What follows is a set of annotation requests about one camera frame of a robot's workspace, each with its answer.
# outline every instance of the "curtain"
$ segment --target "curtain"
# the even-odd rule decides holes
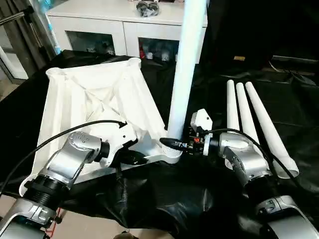
[[[30,6],[28,0],[0,0],[0,18],[16,14],[28,6]],[[44,67],[55,55],[44,27],[35,12],[30,15],[30,19],[43,45],[42,48],[39,48],[30,25],[24,17],[3,25],[14,52],[29,77]]]

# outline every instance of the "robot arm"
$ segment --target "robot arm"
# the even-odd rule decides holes
[[[49,238],[40,229],[50,227],[57,208],[68,195],[84,165],[96,161],[106,167],[117,167],[122,159],[118,155],[128,151],[128,147],[136,142],[136,133],[129,124],[121,127],[118,134],[106,142],[84,132],[70,134],[38,176],[26,183],[24,196],[16,200],[0,221],[0,239]],[[140,163],[145,163],[145,159],[133,162]]]
[[[268,162],[255,150],[253,143],[230,132],[223,132],[218,139],[212,135],[207,137],[205,130],[211,130],[211,126],[207,128],[210,117],[203,111],[193,114],[192,136],[187,143],[172,138],[161,138],[160,141],[189,154],[208,155],[217,151],[219,156],[227,159],[264,224],[261,235],[265,238],[319,239],[319,233],[293,199],[280,194]]]

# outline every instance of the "white tube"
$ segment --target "white tube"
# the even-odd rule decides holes
[[[180,139],[183,133],[205,9],[206,0],[188,0],[185,2],[167,130],[167,135],[171,138]],[[180,154],[177,150],[165,147],[164,151],[167,156],[172,157]]]
[[[295,161],[290,158],[253,84],[251,82],[247,82],[246,89],[253,104],[254,110],[258,117],[258,121],[263,130],[270,151],[285,165],[285,167],[291,172],[294,177],[298,176],[299,169]],[[289,178],[287,173],[284,172],[284,170],[277,162],[274,162],[274,167],[280,178]]]
[[[239,106],[240,119],[241,119],[241,125],[243,127],[243,132],[248,134],[250,137],[256,140],[257,143],[259,143],[259,139],[255,129],[253,117],[249,109],[248,100],[246,97],[243,83],[238,83],[236,85],[236,90],[237,90],[238,106]],[[263,154],[261,153],[259,148],[255,145],[254,145],[254,148],[256,152],[263,157]]]
[[[234,81],[227,81],[227,128],[239,130]]]

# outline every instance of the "black plastic sheet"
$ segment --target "black plastic sheet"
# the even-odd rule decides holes
[[[126,59],[64,51],[49,67],[67,68]],[[167,125],[175,65],[143,60],[142,73]],[[302,84],[290,73],[254,71],[240,76],[236,82],[253,82],[290,156],[299,167],[298,181],[316,199],[319,192],[319,88]],[[228,79],[213,75],[209,67],[196,66],[186,127],[191,114],[201,108],[210,114],[213,128],[226,126]],[[1,160],[6,165],[1,167],[0,181],[19,159],[36,147],[47,87],[48,79],[43,69],[0,102]],[[256,128],[261,144],[267,148],[257,123]],[[17,195],[17,188],[31,172],[31,166],[32,159],[20,167],[7,194]],[[282,181],[281,190],[292,195],[311,219],[317,219],[319,215],[310,206],[309,197],[300,193],[290,180]],[[114,219],[127,228],[162,229],[175,238],[221,234],[224,238],[256,238],[260,227],[236,177],[217,155],[208,158],[184,155],[176,165],[156,162],[126,170],[121,179],[107,175],[77,184],[63,208]]]

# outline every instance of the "floor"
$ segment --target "floor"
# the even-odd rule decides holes
[[[13,84],[8,78],[0,79],[0,101],[7,97],[19,85]]]
[[[4,216],[15,199],[2,196],[0,199],[0,216]],[[160,230],[148,229],[126,229],[117,222],[109,219],[92,218],[73,212],[62,212],[64,214],[61,224],[56,225],[54,239],[113,239],[123,231],[129,231],[139,239],[173,239],[171,235]]]

